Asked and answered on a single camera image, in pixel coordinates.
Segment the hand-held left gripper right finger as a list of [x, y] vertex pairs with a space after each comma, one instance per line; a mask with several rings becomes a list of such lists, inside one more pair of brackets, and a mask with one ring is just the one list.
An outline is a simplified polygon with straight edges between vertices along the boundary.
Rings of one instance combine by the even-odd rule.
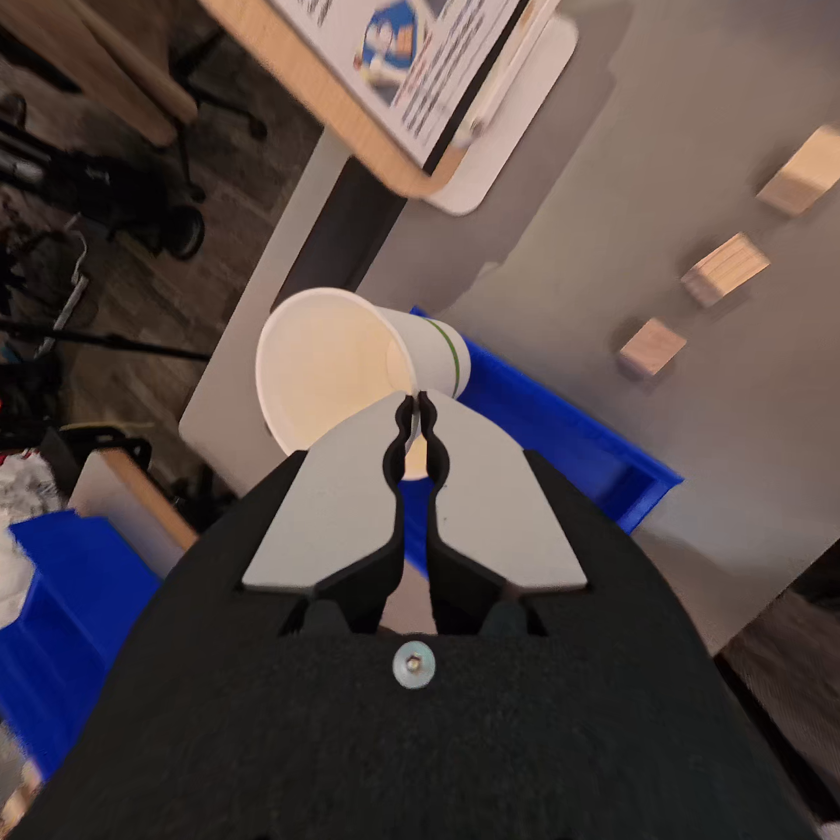
[[442, 392], [421, 392], [433, 482], [426, 562], [439, 634], [477, 634], [496, 604], [582, 591], [587, 578], [526, 451]]

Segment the wood-edged side table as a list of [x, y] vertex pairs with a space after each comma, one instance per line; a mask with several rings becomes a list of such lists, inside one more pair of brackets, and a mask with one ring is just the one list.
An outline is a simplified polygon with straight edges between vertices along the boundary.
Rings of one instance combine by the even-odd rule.
[[159, 578], [194, 545], [196, 531], [123, 450], [93, 451], [70, 494], [69, 508], [105, 518]]

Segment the blue plastic bin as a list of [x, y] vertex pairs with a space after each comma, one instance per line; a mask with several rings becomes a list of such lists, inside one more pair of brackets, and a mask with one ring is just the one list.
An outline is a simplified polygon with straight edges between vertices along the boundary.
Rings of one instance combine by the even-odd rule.
[[10, 532], [35, 571], [20, 614], [1, 632], [2, 718], [47, 781], [161, 578], [105, 518], [67, 509]]
[[579, 407], [464, 338], [471, 361], [460, 402], [541, 454], [630, 534], [683, 477]]

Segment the wooden cube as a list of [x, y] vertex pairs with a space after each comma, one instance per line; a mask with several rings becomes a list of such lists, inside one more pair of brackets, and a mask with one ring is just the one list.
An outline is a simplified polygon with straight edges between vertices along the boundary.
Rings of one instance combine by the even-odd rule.
[[682, 287], [703, 308], [717, 305], [770, 266], [770, 259], [744, 233], [730, 237], [680, 278]]
[[647, 320], [618, 351], [619, 364], [650, 380], [661, 373], [687, 345], [687, 339], [657, 318]]
[[759, 190], [757, 199], [787, 217], [800, 217], [838, 181], [839, 130], [823, 125]]

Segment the white tablet stand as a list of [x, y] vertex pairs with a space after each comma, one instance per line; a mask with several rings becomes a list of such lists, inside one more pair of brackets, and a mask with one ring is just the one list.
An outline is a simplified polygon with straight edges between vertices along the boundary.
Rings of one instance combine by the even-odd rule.
[[498, 110], [555, 1], [202, 2], [399, 196], [452, 178]]

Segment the green-striped white paper cup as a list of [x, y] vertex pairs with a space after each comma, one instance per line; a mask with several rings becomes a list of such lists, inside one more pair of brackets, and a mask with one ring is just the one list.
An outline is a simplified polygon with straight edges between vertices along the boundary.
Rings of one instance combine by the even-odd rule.
[[283, 301], [255, 358], [259, 407], [285, 455], [393, 392], [459, 398], [470, 374], [467, 342], [453, 327], [327, 287]]

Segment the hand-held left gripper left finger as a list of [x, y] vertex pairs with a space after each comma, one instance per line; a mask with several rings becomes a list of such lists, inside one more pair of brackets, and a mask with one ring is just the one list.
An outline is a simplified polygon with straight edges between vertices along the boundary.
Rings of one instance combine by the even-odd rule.
[[245, 570], [246, 591], [335, 602], [370, 630], [403, 577], [398, 485], [415, 400], [393, 392], [343, 420], [304, 455]]

